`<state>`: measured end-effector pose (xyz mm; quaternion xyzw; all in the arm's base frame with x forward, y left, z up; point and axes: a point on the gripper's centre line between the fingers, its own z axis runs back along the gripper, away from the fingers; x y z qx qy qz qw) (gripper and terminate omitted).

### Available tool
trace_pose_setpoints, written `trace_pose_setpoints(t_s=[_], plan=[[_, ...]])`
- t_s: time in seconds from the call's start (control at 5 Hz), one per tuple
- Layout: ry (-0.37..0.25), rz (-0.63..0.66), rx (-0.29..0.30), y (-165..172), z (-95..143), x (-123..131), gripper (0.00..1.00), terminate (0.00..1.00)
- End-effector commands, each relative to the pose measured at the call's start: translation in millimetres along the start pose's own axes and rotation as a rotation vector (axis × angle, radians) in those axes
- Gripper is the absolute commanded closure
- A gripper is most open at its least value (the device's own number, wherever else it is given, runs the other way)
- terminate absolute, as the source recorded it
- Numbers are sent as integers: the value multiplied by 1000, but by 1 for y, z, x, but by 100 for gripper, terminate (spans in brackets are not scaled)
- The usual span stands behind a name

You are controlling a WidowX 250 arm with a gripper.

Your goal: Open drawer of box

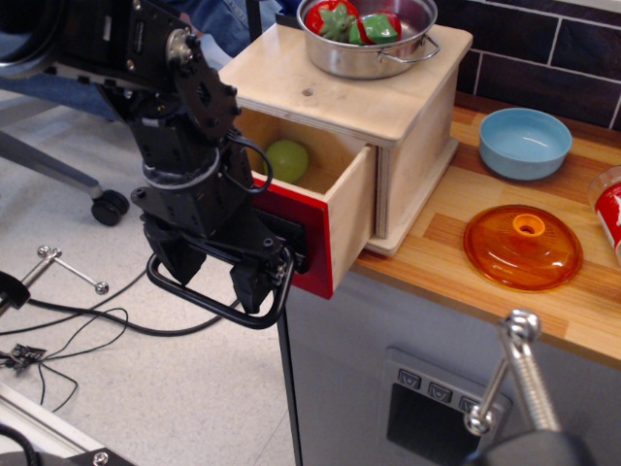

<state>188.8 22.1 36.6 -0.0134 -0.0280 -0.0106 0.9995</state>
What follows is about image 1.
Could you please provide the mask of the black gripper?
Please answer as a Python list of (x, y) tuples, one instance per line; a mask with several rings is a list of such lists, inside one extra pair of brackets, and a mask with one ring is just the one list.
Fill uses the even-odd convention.
[[(176, 227), (200, 237), (209, 237), (237, 213), (252, 207), (260, 192), (246, 159), (213, 159), (193, 171), (175, 173), (143, 165), (146, 184), (135, 189), (132, 201), (143, 211), (143, 227), (152, 252), (174, 279), (187, 285), (200, 271), (206, 255), (191, 247)], [(258, 315), (269, 294), (278, 309), (284, 274), (264, 270), (252, 261), (242, 261), (230, 272), (236, 296), (247, 315)]]

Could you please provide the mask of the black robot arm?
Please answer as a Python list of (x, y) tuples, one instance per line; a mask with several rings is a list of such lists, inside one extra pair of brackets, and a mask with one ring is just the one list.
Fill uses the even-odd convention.
[(237, 91), (176, 14), (155, 1), (5, 1), (1, 74), (95, 84), (129, 126), (153, 283), (250, 328), (278, 320), (295, 255), (252, 207)]

